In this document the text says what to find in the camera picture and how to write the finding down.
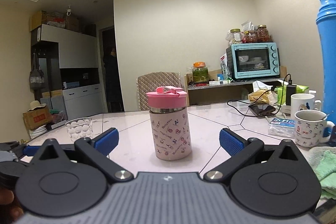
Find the left human hand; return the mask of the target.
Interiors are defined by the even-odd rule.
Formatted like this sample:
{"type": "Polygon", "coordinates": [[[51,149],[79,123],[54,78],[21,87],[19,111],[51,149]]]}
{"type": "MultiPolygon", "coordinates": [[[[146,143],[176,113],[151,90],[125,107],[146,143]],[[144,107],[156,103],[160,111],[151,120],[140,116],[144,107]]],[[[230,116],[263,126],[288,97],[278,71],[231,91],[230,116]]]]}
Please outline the left human hand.
{"type": "Polygon", "coordinates": [[[1,188],[1,222],[13,223],[24,214],[12,190],[1,188]]]}

